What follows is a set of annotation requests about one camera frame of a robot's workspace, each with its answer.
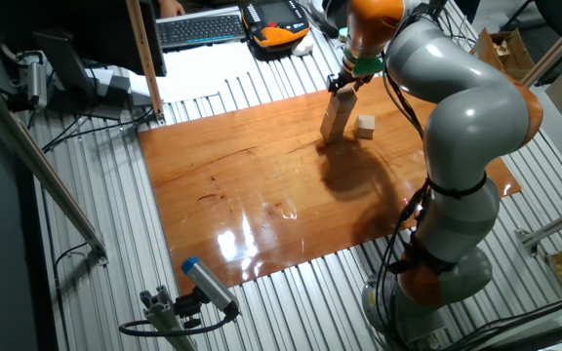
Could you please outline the person hand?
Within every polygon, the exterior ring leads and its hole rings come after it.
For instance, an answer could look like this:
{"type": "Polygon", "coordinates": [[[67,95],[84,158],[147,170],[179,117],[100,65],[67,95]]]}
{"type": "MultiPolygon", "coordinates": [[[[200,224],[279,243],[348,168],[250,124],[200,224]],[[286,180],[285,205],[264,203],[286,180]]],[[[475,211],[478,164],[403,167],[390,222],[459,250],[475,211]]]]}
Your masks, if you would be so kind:
{"type": "Polygon", "coordinates": [[[186,14],[184,6],[178,0],[158,0],[158,5],[162,19],[186,14]]]}

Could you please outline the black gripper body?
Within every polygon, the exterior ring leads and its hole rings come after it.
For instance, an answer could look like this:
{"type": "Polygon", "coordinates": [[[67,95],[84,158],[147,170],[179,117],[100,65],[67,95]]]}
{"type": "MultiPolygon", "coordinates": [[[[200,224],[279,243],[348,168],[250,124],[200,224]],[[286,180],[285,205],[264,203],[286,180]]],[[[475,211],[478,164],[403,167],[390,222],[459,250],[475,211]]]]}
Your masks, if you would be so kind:
{"type": "Polygon", "coordinates": [[[364,84],[368,82],[368,76],[367,75],[353,76],[351,73],[346,72],[346,71],[340,72],[339,75],[342,78],[342,88],[347,86],[347,85],[353,86],[354,81],[358,78],[362,78],[364,84]]]}

